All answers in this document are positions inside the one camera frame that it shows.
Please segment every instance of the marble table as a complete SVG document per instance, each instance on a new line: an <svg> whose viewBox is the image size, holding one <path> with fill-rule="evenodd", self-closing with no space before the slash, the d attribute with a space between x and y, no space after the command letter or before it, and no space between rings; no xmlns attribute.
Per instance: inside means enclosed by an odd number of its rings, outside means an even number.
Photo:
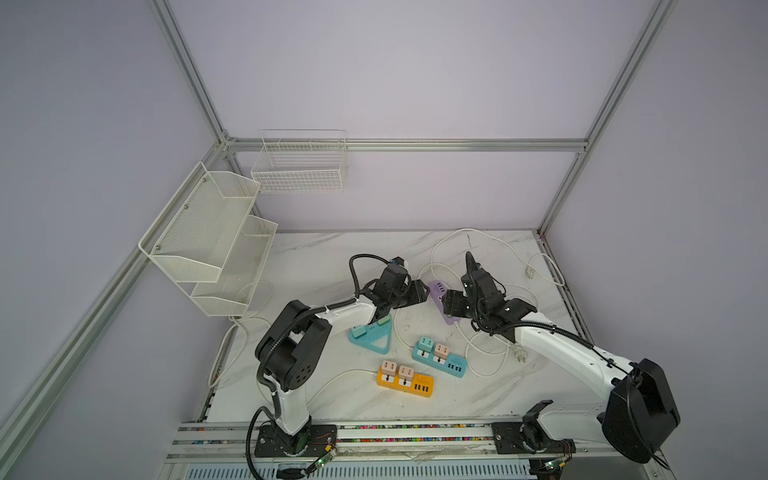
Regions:
<svg viewBox="0 0 768 480"><path fill-rule="evenodd" d="M274 285L270 301L260 316L269 322L291 300L299 299L307 305L348 298L353 292L348 261L355 253L374 253L385 258L400 256L408 262L409 272L416 276L429 262L432 248L450 232L370 232L370 233L278 233L263 271L262 280ZM532 232L507 230L489 232L512 244L524 259L538 253L539 247ZM475 259L490 271L498 281L522 285L537 297L538 308L560 327L575 332L571 317L558 289L539 276L529 279L525 265L504 245L475 232L457 233L442 243L433 261L445 263L459 275L464 274L464 255L472 251ZM544 259L539 256L533 264L548 274ZM375 260L357 260L356 269L361 285L378 278L381 263ZM450 288L459 290L453 275L436 266L435 273ZM428 268L422 280L435 278ZM269 287L261 283L251 304L259 308L266 300ZM530 299L530 293L508 286L508 298L520 294ZM208 422L247 422L253 412L264 405L257 390L255 372L257 361L253 351L266 332L266 323L250 319L244 323L248 330L248 344L243 354L222 377L207 412ZM468 320L459 323L470 338L475 332ZM400 310L395 327L409 345L422 335L444 343L451 351L464 356L466 341L455 326L446 325L431 299L426 303ZM232 342L229 356L243 344L244 336L238 332ZM480 348L503 352L504 346L496 339L481 335L475 341ZM486 356L472 349L468 360L481 374L493 373L502 363L502 356ZM379 355L349 342L346 333L329 339L316 371L306 383L306 397L311 399L329 380L350 369L378 371L384 359L413 366L435 378L432 398L410 395L376 385L375 377L362 372L350 373L333 382L310 405L315 420L410 420L410 419L492 419L522 415L542 399L589 403L597 396L560 367L536 352L528 351L525 362L518 362L510 353L501 372L493 378L481 378L467 372L455 378L411 359L405 348L392 335L389 354Z"/></svg>

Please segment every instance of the metal mesh shelf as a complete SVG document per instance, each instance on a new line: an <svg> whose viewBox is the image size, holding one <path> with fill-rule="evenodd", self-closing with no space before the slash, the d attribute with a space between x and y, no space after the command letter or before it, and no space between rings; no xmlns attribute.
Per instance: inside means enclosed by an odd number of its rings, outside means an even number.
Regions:
<svg viewBox="0 0 768 480"><path fill-rule="evenodd" d="M153 243L148 231L139 243L174 282L219 280L259 190L258 182L232 172L202 164L196 172L201 178L165 231Z"/></svg>
<svg viewBox="0 0 768 480"><path fill-rule="evenodd" d="M251 170L263 194L342 191L346 132L263 130L263 147Z"/></svg>
<svg viewBox="0 0 768 480"><path fill-rule="evenodd" d="M277 231L277 223L248 215L216 283L198 283L190 298L208 316L242 316L256 285Z"/></svg>
<svg viewBox="0 0 768 480"><path fill-rule="evenodd" d="M193 187L166 206L176 214L167 226L161 214L139 249L206 315L242 316L277 231L277 223L250 214L259 182L198 164L184 185Z"/></svg>

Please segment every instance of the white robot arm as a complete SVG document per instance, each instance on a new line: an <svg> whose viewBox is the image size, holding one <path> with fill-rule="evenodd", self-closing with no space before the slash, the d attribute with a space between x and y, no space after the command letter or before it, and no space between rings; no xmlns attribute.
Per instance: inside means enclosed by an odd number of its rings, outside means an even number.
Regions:
<svg viewBox="0 0 768 480"><path fill-rule="evenodd" d="M648 359L634 363L596 347L559 328L523 300L506 300L470 252L466 264L465 292L445 292L443 312L469 318L476 330L502 335L539 352L600 399L588 405L542 400L523 418L523 446L538 452L554 441L580 439L610 443L635 462L655 458L656 450L680 423L664 371Z"/></svg>
<svg viewBox="0 0 768 480"><path fill-rule="evenodd" d="M372 257L386 263L377 280L360 289L355 258ZM257 378L273 396L275 443L287 454L306 445L311 418L303 385L312 375L328 338L382 319L392 308L421 303L429 289L411 279L402 259L354 256L350 262L356 295L328 306L310 308L299 300L286 305L256 350ZM654 452L680 423L664 371L650 360L630 362L559 328L520 299L506 300L492 276L467 252L464 292L448 290L443 311L471 319L476 330L502 335L513 343L546 356L581 380L599 398L588 405L542 400L523 418L521 447L541 452L562 439L609 443L640 463ZM290 334L303 333L297 342Z"/></svg>

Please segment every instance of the white wall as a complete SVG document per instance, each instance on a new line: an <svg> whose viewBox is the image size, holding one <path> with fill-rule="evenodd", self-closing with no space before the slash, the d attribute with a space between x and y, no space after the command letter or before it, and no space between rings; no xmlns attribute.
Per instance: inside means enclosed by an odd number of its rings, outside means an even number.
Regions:
<svg viewBox="0 0 768 480"><path fill-rule="evenodd" d="M221 121L584 137L653 0L174 0Z"/></svg>
<svg viewBox="0 0 768 480"><path fill-rule="evenodd" d="M212 142L144 0L0 4L0 422ZM156 276L14 478L156 475L223 333Z"/></svg>
<svg viewBox="0 0 768 480"><path fill-rule="evenodd" d="M172 3L233 136L527 138L586 135L653 0ZM536 227L573 154L349 159L343 194L263 195L260 211L281 230Z"/></svg>
<svg viewBox="0 0 768 480"><path fill-rule="evenodd" d="M243 172L256 156L237 155ZM571 152L351 152L343 193L264 194L257 203L281 231L536 228L573 159Z"/></svg>
<svg viewBox="0 0 768 480"><path fill-rule="evenodd" d="M766 25L680 1L549 236L595 339L665 369L680 480L762 475Z"/></svg>

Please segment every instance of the blue power strip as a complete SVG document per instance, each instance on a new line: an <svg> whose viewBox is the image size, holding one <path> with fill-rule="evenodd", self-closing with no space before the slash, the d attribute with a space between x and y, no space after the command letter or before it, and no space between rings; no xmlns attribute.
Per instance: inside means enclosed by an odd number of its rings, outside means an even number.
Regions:
<svg viewBox="0 0 768 480"><path fill-rule="evenodd" d="M435 343L430 339L427 339L428 342L424 342L424 339L427 338L423 336L422 340L413 347L411 357L415 361L459 378L464 376L464 372L467 371L466 358L449 353L447 359L441 359L432 351Z"/></svg>

